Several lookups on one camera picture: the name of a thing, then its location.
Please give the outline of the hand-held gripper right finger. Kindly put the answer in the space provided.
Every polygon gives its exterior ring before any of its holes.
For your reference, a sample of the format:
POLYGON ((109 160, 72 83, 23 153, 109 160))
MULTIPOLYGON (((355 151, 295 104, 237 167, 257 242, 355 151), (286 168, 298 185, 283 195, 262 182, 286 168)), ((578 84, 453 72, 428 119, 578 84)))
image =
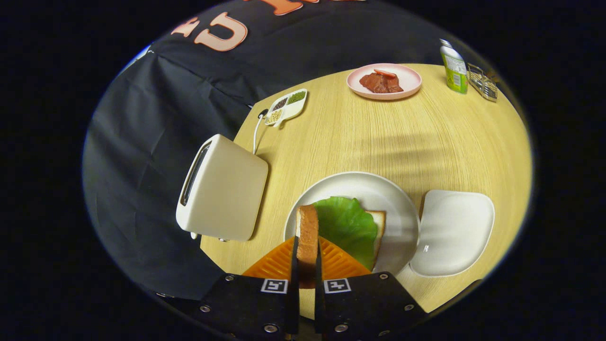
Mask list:
POLYGON ((321 261, 318 251, 314 329, 321 339, 396 339, 428 320, 393 274, 325 280, 321 261))

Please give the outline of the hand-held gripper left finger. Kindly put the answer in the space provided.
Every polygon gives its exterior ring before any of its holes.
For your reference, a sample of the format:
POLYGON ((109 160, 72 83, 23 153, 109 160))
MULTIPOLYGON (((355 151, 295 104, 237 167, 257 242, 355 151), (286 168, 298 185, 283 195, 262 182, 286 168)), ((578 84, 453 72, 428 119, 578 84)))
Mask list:
POLYGON ((299 332, 299 238, 284 244, 286 279, 225 273, 199 301, 199 322, 227 338, 292 338, 299 332))

